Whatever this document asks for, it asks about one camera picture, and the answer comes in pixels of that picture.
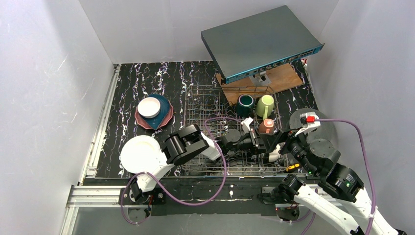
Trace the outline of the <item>pink mug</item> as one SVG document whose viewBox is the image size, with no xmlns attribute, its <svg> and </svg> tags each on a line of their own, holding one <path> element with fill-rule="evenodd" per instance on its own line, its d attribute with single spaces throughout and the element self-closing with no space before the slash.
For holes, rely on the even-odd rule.
<svg viewBox="0 0 415 235">
<path fill-rule="evenodd" d="M 261 134 L 272 134 L 274 132 L 274 121 L 272 119 L 265 119 L 262 121 L 258 128 L 258 132 Z"/>
</svg>

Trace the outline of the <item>dark green mug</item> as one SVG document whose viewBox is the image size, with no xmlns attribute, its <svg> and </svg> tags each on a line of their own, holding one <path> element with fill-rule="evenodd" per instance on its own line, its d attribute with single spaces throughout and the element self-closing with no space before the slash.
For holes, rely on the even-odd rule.
<svg viewBox="0 0 415 235">
<path fill-rule="evenodd" d="M 236 103 L 236 114 L 241 118 L 248 118 L 252 116 L 254 107 L 254 98 L 249 94 L 242 94 L 238 97 Z"/>
</svg>

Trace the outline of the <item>light green mug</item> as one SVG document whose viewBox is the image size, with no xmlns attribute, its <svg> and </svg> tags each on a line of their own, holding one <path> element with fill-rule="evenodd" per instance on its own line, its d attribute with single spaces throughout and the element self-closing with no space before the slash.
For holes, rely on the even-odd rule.
<svg viewBox="0 0 415 235">
<path fill-rule="evenodd" d="M 269 95 L 263 95 L 257 102 L 255 113 L 263 120 L 267 119 L 274 109 L 274 98 Z"/>
</svg>

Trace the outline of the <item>patterned white bowl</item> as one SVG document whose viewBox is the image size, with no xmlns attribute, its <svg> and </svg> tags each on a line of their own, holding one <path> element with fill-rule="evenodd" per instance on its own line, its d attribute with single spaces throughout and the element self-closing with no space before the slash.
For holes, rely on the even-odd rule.
<svg viewBox="0 0 415 235">
<path fill-rule="evenodd" d="M 141 100 L 137 106 L 138 113 L 144 118 L 156 117 L 161 109 L 161 103 L 157 98 L 147 97 Z"/>
</svg>

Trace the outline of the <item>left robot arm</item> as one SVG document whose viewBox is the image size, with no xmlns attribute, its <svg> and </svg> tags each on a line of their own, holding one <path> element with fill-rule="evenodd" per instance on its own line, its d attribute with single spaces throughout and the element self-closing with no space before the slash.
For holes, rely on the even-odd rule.
<svg viewBox="0 0 415 235">
<path fill-rule="evenodd" d="M 241 134 L 231 129 L 225 135 L 210 139 L 193 124 L 169 135 L 163 146 L 151 136 L 136 136 L 124 145 L 120 159 L 125 170 L 138 176 L 129 183 L 129 197 L 138 202 L 153 191 L 156 181 L 174 166 L 183 165 L 198 155 L 214 161 L 232 151 L 267 154 L 272 143 L 269 135 L 249 129 Z"/>
</svg>

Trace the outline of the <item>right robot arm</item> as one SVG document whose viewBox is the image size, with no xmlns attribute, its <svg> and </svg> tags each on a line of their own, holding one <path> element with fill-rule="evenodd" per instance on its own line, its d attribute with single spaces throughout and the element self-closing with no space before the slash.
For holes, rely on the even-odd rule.
<svg viewBox="0 0 415 235">
<path fill-rule="evenodd" d="M 318 177 L 318 186 L 339 202 L 341 210 L 314 192 L 303 180 L 288 174 L 270 192 L 261 194 L 267 203 L 299 203 L 331 224 L 343 235 L 404 235 L 405 231 L 391 226 L 377 209 L 374 198 L 370 198 L 363 181 L 351 168 L 338 163 L 340 152 L 325 139 L 310 143 L 300 132 L 279 130 L 265 135 L 269 150 L 290 153 L 312 176 Z"/>
</svg>

